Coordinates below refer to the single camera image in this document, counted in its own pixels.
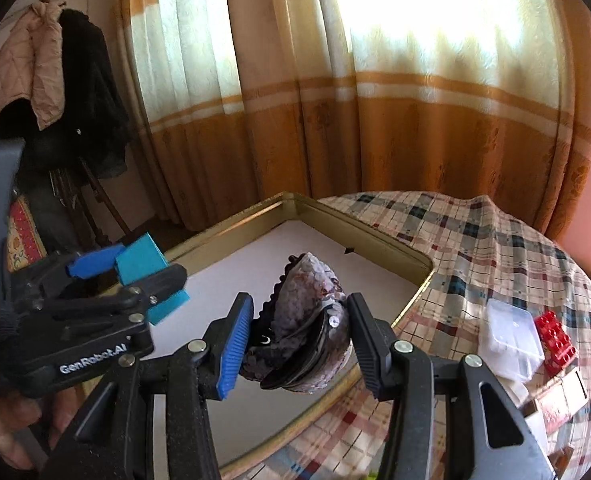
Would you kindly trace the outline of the person left hand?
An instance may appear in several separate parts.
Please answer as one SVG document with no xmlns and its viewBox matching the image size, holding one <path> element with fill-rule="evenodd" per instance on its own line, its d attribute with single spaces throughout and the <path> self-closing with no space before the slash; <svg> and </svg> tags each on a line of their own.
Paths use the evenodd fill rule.
<svg viewBox="0 0 591 480">
<path fill-rule="evenodd" d="M 82 387 L 57 392 L 52 400 L 52 423 L 49 429 L 49 446 L 55 448 L 62 434 L 85 401 Z M 0 398 L 0 456 L 6 464 L 18 470 L 36 467 L 26 448 L 15 435 L 36 424 L 42 411 L 35 399 L 27 399 L 16 392 Z"/>
</svg>

